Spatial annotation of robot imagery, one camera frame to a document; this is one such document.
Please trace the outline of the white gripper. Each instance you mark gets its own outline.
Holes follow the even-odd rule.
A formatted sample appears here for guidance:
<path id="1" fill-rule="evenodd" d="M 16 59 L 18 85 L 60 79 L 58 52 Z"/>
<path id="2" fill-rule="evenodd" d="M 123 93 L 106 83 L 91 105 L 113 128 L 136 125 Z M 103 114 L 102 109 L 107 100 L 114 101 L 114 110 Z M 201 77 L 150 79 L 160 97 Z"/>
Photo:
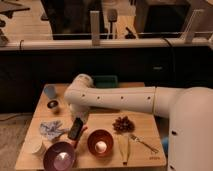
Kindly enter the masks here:
<path id="1" fill-rule="evenodd" d="M 90 110 L 88 106 L 70 104 L 69 109 L 71 112 L 72 120 L 75 120 L 76 118 L 80 118 L 83 123 L 86 123 L 88 121 L 89 110 Z"/>

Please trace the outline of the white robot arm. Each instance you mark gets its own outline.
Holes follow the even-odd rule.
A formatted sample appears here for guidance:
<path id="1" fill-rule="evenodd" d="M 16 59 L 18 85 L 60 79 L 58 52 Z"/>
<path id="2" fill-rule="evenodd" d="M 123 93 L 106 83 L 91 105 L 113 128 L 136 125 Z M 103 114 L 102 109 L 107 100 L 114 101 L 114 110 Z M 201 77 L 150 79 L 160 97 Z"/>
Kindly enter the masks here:
<path id="1" fill-rule="evenodd" d="M 65 90 L 75 114 L 91 106 L 143 112 L 169 120 L 168 171 L 213 171 L 213 89 L 95 88 L 80 74 Z"/>

